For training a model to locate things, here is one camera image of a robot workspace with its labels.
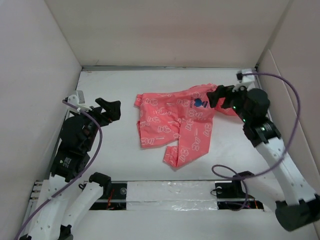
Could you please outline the pink hooded kids jacket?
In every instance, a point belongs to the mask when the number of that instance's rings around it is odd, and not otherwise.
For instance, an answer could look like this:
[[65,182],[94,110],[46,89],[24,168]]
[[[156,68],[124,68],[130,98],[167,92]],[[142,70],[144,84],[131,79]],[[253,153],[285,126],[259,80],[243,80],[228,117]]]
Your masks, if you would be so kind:
[[141,147],[166,146],[163,161],[173,168],[206,155],[215,113],[236,115],[232,108],[222,107],[222,98],[215,107],[210,106],[207,93],[216,89],[217,85],[209,83],[178,92],[138,94],[134,106],[139,108]]

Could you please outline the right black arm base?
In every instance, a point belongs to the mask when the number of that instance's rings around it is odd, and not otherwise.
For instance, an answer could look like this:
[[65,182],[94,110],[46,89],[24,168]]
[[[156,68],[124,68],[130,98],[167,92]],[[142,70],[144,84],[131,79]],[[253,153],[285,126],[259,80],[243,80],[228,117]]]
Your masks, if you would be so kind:
[[264,210],[264,205],[248,195],[245,202],[245,192],[239,180],[218,180],[214,182],[214,188],[210,192],[216,197],[218,210],[239,211],[243,210]]

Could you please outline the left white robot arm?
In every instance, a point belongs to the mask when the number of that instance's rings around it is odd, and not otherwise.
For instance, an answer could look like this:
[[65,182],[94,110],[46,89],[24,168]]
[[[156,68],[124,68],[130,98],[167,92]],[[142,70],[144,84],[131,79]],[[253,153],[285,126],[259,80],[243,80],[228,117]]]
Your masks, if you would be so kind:
[[112,192],[110,176],[95,172],[70,204],[79,179],[95,161],[103,142],[102,127],[121,118],[121,102],[97,98],[85,105],[73,94],[62,101],[72,116],[61,127],[61,143],[40,190],[42,200],[22,224],[16,240],[72,240],[81,220],[99,198]]

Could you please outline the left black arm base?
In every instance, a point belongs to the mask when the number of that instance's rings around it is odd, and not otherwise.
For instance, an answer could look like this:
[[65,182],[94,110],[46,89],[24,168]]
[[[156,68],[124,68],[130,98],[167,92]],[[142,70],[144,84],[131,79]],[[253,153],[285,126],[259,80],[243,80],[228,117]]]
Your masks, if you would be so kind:
[[127,209],[128,183],[112,181],[110,176],[95,172],[89,177],[89,182],[98,183],[103,187],[102,196],[91,206],[90,210],[122,211]]

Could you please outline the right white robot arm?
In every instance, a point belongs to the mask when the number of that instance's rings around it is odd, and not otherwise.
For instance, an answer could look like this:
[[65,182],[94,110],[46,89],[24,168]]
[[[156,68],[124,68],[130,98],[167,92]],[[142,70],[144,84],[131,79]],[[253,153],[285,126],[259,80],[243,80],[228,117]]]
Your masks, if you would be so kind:
[[264,158],[274,174],[279,187],[273,188],[257,174],[242,172],[242,178],[231,184],[237,197],[245,194],[258,199],[275,213],[279,224],[288,232],[304,227],[320,219],[320,196],[302,176],[287,153],[282,136],[267,117],[270,100],[265,91],[244,86],[220,85],[208,92],[211,108],[223,100],[221,108],[231,108],[243,121],[243,132],[257,152]]

